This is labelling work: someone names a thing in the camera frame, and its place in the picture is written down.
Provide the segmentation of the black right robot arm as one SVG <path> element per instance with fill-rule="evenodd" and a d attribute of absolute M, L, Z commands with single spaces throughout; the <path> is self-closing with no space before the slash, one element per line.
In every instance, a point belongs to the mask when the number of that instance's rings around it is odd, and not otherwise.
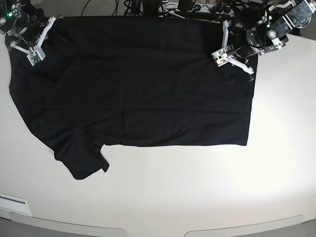
<path fill-rule="evenodd" d="M 41 8 L 29 0 L 2 0 L 0 2 L 0 33 L 8 37 L 8 48 L 26 54 L 41 48 L 55 17 L 45 17 Z"/>

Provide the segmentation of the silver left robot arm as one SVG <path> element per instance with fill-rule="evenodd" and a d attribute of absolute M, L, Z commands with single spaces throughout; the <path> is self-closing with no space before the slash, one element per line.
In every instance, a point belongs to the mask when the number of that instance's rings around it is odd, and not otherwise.
<path fill-rule="evenodd" d="M 254 79 L 249 59 L 285 47 L 287 34 L 309 25 L 316 12 L 314 0 L 229 2 L 234 15 L 222 21 L 221 48 L 212 53 L 218 67 L 231 64 Z"/>

